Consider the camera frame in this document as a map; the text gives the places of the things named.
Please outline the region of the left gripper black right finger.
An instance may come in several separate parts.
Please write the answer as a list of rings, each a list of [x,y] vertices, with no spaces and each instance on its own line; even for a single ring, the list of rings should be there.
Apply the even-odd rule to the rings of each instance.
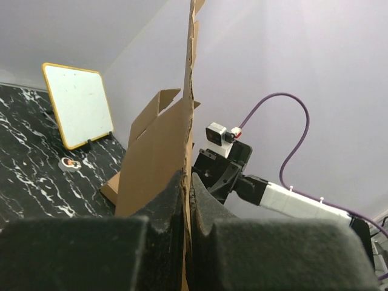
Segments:
[[[190,290],[378,290],[362,242],[325,219],[241,219],[197,174],[190,186]]]

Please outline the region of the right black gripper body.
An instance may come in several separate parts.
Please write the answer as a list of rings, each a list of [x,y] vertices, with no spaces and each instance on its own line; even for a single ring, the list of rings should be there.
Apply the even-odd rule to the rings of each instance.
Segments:
[[[243,171],[253,152],[251,146],[236,141],[228,157],[210,149],[201,149],[192,167],[207,191],[221,204],[235,191],[241,198],[253,195],[253,182],[243,175]]]

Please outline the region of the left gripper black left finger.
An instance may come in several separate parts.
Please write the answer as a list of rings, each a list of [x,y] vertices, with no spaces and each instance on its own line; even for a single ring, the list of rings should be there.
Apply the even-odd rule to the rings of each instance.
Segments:
[[[181,172],[127,218],[24,219],[1,231],[2,290],[180,290]]]

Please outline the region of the cardboard box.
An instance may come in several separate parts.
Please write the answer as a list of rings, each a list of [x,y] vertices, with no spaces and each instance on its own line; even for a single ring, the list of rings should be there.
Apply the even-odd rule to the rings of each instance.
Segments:
[[[120,171],[115,215],[133,228],[138,243],[130,290],[181,290],[187,193],[192,165],[192,88],[202,1],[190,3],[184,84],[159,91],[134,120]]]

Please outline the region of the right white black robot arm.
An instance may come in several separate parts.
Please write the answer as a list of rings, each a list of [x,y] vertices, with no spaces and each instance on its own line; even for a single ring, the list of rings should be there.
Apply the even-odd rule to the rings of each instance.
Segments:
[[[192,172],[197,173],[208,192],[221,204],[231,192],[236,192],[241,199],[253,205],[291,218],[332,219],[348,225],[359,236],[372,267],[375,267],[370,230],[365,220],[257,176],[243,174],[252,152],[251,146],[239,141],[231,145],[227,157],[219,154],[216,146],[201,149]]]

